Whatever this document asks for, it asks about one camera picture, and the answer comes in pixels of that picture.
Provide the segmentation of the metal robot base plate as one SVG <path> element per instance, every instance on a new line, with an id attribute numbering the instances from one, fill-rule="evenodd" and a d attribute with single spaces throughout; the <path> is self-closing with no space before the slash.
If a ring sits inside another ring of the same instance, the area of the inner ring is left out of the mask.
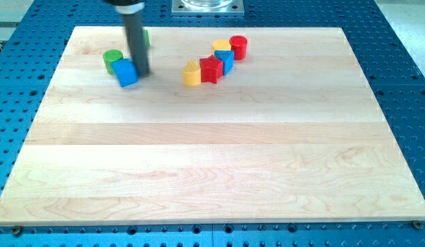
<path id="1" fill-rule="evenodd" d="M 171 0 L 173 15 L 243 15 L 243 0 Z"/>

